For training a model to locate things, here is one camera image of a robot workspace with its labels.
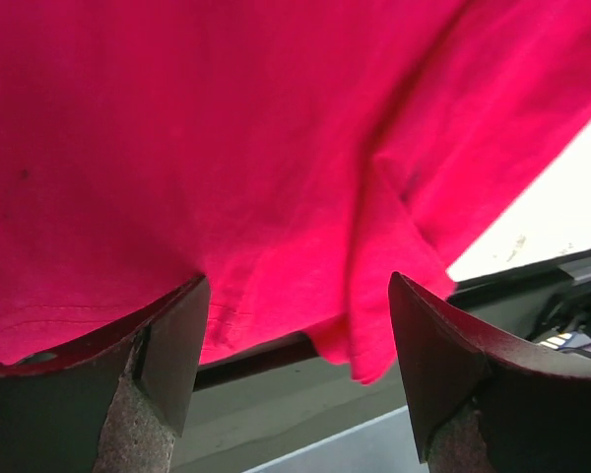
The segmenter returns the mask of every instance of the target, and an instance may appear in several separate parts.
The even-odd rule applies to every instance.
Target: red fabric
[[[306,330],[370,382],[591,117],[591,0],[0,2],[0,363],[198,272],[203,362]]]

